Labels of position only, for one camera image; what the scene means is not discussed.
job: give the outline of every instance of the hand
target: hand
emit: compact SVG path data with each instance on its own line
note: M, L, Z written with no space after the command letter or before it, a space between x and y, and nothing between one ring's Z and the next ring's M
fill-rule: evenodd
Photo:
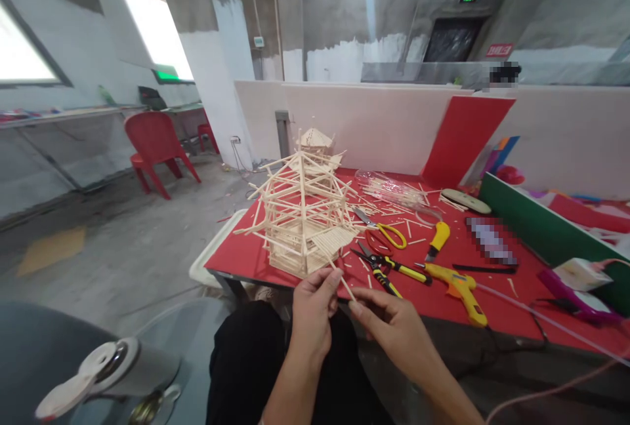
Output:
M411 302L372 289L354 288L352 292L367 304L350 302L352 315L409 379L418 384L427 369L443 365Z
M337 287L343 272L340 269L322 268L302 282L293 291L292 348L321 366L330 350L331 331L328 319L335 315L339 301Z

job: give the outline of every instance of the yellow-handled scissors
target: yellow-handled scissors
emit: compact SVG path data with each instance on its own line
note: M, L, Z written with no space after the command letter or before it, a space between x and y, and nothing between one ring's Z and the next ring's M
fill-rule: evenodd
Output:
M407 239L396 228L382 223L372 222L366 215L366 213L363 210L358 209L357 207L354 207L353 210L354 213L356 213L356 216L359 217L364 224L378 228L393 247L396 247L398 249L405 249L407 247ZM394 235L396 235L399 238L400 243L395 242L389 233L393 233ZM375 253L382 254L383 256L391 256L392 254L394 254L394 252L391 251L388 247L386 247L387 251L379 249L378 245L375 246L374 243L372 243L372 240L370 239L371 237L376 238L376 240L378 241L381 240L379 240L379 238L376 237L373 233L366 232L366 241L369 247L372 248Z

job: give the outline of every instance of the doorway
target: doorway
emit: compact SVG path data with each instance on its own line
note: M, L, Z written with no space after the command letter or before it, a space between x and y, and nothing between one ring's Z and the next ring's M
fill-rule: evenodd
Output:
M466 61L485 21L484 17L435 20L424 62Z

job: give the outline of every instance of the black pants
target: black pants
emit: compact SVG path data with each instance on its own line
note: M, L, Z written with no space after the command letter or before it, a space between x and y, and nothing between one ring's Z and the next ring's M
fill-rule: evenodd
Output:
M330 327L332 345L322 365L312 423L393 424L363 370L352 322L339 310ZM287 346L282 321L266 302L250 302L225 319L210 358L206 424L257 424Z

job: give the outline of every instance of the person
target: person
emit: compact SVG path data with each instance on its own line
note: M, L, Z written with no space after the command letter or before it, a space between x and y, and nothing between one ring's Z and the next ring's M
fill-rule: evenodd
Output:
M361 365L352 321L340 309L340 269L315 271L293 292L293 321L263 301L231 314L215 335L208 425L393 424ZM383 291L353 288L354 318L440 416L484 421L450 374L413 305Z

